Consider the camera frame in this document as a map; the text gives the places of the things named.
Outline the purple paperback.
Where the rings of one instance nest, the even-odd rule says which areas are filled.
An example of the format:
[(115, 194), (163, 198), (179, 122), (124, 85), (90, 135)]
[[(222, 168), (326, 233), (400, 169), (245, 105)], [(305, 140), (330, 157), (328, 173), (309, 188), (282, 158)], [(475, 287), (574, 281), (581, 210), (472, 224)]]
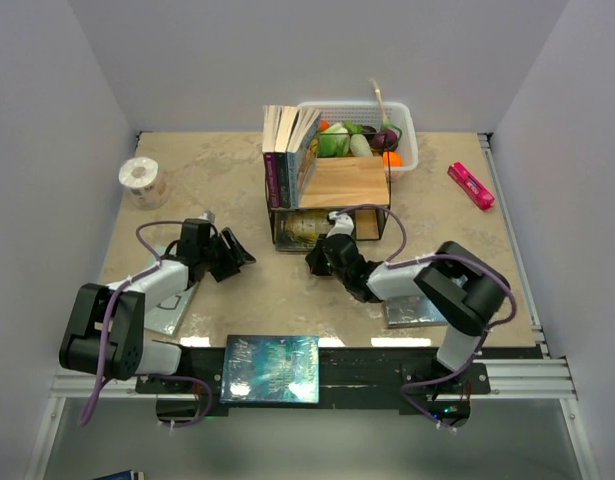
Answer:
[(321, 111), (314, 107), (298, 109), (286, 150), (289, 207), (299, 207), (306, 178), (316, 158)]

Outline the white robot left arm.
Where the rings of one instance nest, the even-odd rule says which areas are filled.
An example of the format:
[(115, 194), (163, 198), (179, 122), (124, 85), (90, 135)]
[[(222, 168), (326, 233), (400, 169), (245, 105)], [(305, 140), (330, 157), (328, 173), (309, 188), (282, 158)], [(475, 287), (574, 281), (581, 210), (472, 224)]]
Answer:
[(175, 224), (181, 230), (174, 253), (153, 252), (152, 266), (124, 280), (80, 287), (59, 349), (61, 367), (98, 379), (155, 374), (172, 392), (192, 385), (194, 368), (181, 359), (181, 347), (145, 340), (146, 314), (205, 275), (221, 282), (256, 259), (231, 229), (217, 230), (210, 215)]

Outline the Little Women book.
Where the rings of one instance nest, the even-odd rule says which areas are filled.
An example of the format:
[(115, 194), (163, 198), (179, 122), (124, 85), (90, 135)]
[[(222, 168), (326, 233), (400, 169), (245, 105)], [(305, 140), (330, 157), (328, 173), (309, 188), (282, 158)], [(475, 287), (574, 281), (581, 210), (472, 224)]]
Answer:
[(274, 145), (279, 197), (278, 203), (280, 208), (285, 209), (290, 207), (287, 152), (297, 116), (298, 108), (296, 106), (283, 106), (281, 108)]

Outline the purple Treehouse paperback book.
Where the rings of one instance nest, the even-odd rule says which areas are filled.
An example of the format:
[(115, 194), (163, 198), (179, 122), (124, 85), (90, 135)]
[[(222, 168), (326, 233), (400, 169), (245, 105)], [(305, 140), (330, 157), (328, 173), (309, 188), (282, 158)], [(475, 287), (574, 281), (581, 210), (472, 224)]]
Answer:
[(265, 168), (267, 198), (268, 204), (271, 208), (280, 207), (280, 191), (276, 169), (275, 144), (281, 113), (281, 106), (266, 105), (264, 107), (262, 154)]

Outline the blue book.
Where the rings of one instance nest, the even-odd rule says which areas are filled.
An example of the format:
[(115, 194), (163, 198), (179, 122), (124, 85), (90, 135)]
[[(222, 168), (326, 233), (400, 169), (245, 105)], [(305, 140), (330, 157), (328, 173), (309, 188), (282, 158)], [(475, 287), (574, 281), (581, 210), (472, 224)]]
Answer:
[(317, 404), (319, 338), (228, 336), (220, 401), (224, 404)]

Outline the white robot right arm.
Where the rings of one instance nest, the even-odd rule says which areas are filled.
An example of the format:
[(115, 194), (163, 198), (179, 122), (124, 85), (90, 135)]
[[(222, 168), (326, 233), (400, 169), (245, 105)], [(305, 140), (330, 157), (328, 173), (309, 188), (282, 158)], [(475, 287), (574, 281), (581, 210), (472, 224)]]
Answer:
[(333, 276), (362, 303), (385, 303), (400, 297), (424, 296), (448, 322), (432, 369), (435, 386), (456, 392), (468, 380), (467, 368), (481, 350), (492, 320), (504, 301), (510, 322), (517, 302), (508, 280), (454, 241), (434, 253), (402, 263), (365, 259), (347, 234), (322, 235), (306, 255), (310, 272)]

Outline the green yellow fantasy book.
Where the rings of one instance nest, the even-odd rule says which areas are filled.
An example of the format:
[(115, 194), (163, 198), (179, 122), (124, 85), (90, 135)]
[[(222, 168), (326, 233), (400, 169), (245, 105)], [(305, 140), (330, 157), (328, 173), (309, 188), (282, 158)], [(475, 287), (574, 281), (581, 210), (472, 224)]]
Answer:
[(286, 210), (275, 214), (274, 245), (280, 252), (309, 252), (332, 225), (327, 210)]

